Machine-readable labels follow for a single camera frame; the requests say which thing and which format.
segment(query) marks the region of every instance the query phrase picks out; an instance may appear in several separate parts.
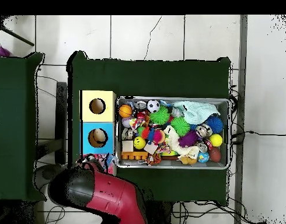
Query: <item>yellow ball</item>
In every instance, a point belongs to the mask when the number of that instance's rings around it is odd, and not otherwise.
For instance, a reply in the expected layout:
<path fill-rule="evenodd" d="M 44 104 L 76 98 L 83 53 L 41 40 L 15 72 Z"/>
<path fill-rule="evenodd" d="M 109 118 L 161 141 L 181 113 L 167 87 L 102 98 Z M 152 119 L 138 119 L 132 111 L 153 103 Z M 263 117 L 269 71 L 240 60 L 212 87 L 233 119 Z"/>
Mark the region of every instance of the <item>yellow ball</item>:
<path fill-rule="evenodd" d="M 211 141 L 211 144 L 214 146 L 214 147 L 219 147 L 221 146 L 221 144 L 223 143 L 223 139 L 222 137 L 219 135 L 219 134 L 213 134 L 210 136 L 210 141 Z"/>
<path fill-rule="evenodd" d="M 142 149 L 145 147 L 145 145 L 146 145 L 146 141 L 143 138 L 141 138 L 140 136 L 138 136 L 134 139 L 134 147 L 136 149 Z"/>

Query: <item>circular hole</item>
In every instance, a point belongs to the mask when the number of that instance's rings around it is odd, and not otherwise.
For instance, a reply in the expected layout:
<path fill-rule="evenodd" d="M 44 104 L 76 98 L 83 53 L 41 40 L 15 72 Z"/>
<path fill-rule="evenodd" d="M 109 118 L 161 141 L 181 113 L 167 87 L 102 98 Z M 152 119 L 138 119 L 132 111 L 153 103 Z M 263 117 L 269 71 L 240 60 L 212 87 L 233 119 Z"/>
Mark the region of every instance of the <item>circular hole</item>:
<path fill-rule="evenodd" d="M 100 98 L 97 98 L 97 99 L 93 99 L 90 104 L 89 104 L 89 109 L 92 113 L 94 114 L 101 114 L 105 111 L 106 109 L 106 104 L 105 102 L 100 99 Z"/>
<path fill-rule="evenodd" d="M 88 141 L 92 147 L 101 148 L 108 141 L 108 136 L 103 129 L 93 129 L 88 135 Z"/>

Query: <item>orange basketball ball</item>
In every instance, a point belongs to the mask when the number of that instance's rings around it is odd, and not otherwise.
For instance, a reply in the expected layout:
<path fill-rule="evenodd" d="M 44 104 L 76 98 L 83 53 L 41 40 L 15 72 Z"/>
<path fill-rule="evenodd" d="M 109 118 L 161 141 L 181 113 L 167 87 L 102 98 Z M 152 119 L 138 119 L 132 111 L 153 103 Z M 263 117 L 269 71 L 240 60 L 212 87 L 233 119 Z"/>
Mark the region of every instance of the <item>orange basketball ball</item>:
<path fill-rule="evenodd" d="M 132 113 L 132 109 L 131 109 L 131 106 L 129 105 L 122 105 L 120 108 L 119 108 L 119 115 L 122 117 L 122 118 L 128 118 Z"/>

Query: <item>green table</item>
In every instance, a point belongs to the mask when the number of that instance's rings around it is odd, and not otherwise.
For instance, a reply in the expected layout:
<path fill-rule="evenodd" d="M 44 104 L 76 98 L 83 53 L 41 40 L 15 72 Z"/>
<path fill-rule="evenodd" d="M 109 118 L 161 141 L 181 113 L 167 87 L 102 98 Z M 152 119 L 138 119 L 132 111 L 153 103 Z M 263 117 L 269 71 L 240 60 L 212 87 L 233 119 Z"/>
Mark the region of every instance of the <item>green table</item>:
<path fill-rule="evenodd" d="M 68 159 L 79 158 L 79 91 L 111 90 L 118 96 L 228 98 L 229 58 L 218 61 L 68 60 Z M 146 200 L 216 200 L 226 205 L 226 170 L 117 169 Z"/>

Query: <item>blue box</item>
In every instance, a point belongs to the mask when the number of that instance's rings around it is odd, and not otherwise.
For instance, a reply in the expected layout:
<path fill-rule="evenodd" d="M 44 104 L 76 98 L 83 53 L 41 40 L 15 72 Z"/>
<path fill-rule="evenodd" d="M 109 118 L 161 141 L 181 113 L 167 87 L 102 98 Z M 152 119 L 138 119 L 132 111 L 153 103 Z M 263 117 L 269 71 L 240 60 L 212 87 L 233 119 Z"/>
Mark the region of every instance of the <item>blue box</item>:
<path fill-rule="evenodd" d="M 83 154 L 114 154 L 114 126 L 114 122 L 83 122 Z M 107 142 L 100 148 L 95 148 L 89 143 L 89 134 L 95 129 L 102 129 L 107 134 Z"/>

